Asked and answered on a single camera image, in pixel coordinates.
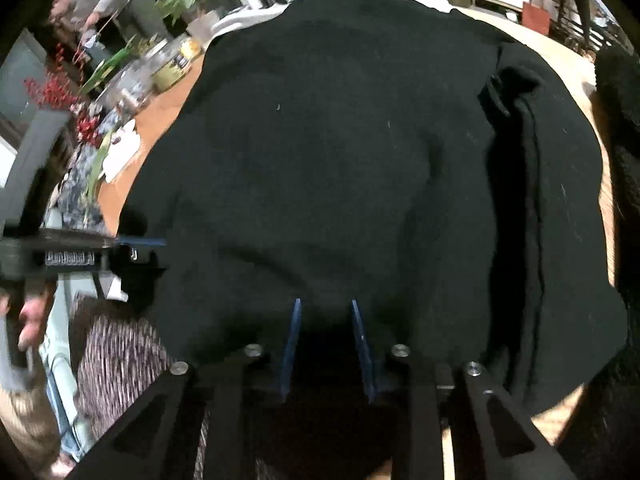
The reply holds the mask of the person left hand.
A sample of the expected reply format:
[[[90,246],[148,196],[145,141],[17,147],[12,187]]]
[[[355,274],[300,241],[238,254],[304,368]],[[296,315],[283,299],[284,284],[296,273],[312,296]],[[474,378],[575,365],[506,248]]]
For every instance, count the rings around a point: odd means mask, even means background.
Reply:
[[[27,286],[25,302],[18,315],[22,330],[17,348],[21,351],[38,348],[42,344],[57,287],[55,281],[35,282]]]

